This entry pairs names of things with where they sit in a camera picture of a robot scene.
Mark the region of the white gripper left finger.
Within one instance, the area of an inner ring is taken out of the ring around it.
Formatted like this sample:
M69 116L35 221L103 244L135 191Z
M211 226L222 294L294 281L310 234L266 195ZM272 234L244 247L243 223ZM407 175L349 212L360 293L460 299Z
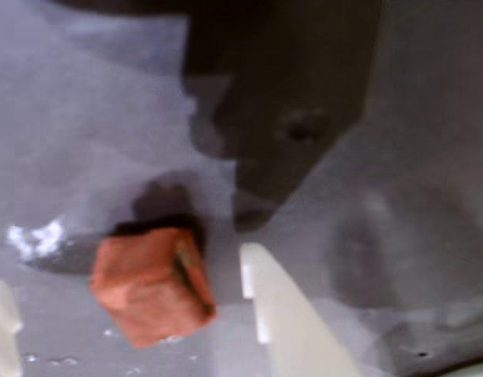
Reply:
M13 290L0 280L0 376L23 375L17 345L17 336L23 327Z

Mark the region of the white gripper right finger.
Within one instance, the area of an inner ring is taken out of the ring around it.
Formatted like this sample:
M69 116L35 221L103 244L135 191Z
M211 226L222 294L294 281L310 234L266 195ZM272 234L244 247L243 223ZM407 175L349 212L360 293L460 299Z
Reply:
M293 278L259 243L240 246L242 295L275 376L360 376L353 358Z

